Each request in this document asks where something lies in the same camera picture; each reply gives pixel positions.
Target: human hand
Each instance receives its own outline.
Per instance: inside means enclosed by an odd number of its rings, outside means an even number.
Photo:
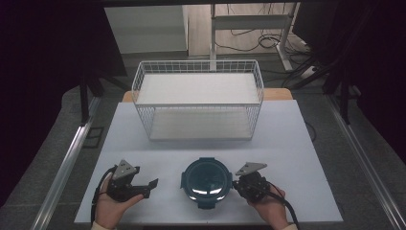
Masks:
[[[136,195],[126,202],[117,202],[107,193],[111,174],[105,178],[101,186],[98,204],[96,206],[95,222],[103,228],[114,229],[122,218],[125,210],[140,202],[144,196]]]
[[[284,190],[275,187],[274,185],[271,185],[270,191],[277,196],[285,196]],[[289,225],[289,223],[287,222],[284,205],[275,198],[267,195],[260,202],[247,202],[250,206],[254,207],[257,210],[259,216],[263,220],[265,220],[265,222],[271,225],[274,230],[280,230]]]

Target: white wire basket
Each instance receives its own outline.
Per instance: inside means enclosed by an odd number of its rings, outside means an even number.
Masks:
[[[263,82],[255,60],[142,61],[132,98],[150,140],[251,140]]]

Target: white table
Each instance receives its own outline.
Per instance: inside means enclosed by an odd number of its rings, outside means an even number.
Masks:
[[[122,222],[151,224],[263,224],[236,190],[213,210],[200,210],[180,189],[181,173],[199,157],[214,157],[234,174],[245,162],[283,188],[299,222],[342,221],[296,101],[263,102],[252,141],[151,142],[134,104],[119,103],[76,223],[90,219],[90,203],[104,172],[125,159],[141,166],[133,185],[159,178],[158,187],[127,210]]]

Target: metal rail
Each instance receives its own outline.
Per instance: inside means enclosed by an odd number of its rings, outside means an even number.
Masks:
[[[376,194],[380,204],[382,205],[383,210],[385,211],[389,221],[396,230],[406,229],[406,222],[401,214],[394,198],[389,192],[388,188],[383,183],[382,179],[379,177],[377,171],[373,167],[368,154],[364,151],[361,144],[359,143],[355,133],[352,131],[350,125],[347,125],[344,119],[341,117],[338,104],[333,98],[333,96],[326,96],[328,104],[335,116],[335,119],[338,122],[338,125],[343,130],[344,135],[347,138],[347,141],[352,148],[356,159],[358,160],[359,165],[361,166],[365,176],[371,184],[371,187]]]
[[[71,146],[66,152],[65,158],[60,165],[59,171],[57,172],[54,182],[39,209],[38,214],[31,226],[32,230],[46,229],[51,220],[51,217],[56,208],[57,202],[62,195],[63,189],[65,188],[66,182],[68,181],[69,175],[75,166],[75,162],[78,158],[80,149],[83,145],[84,139],[86,138],[87,132],[90,126],[92,126],[94,115],[97,108],[99,107],[100,98],[93,98],[89,105],[89,120],[85,126],[80,126],[78,131],[72,141]]]

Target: round lid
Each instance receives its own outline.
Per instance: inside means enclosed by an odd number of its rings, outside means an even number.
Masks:
[[[212,157],[194,161],[182,173],[181,188],[201,209],[213,209],[228,194],[231,186],[231,173]]]

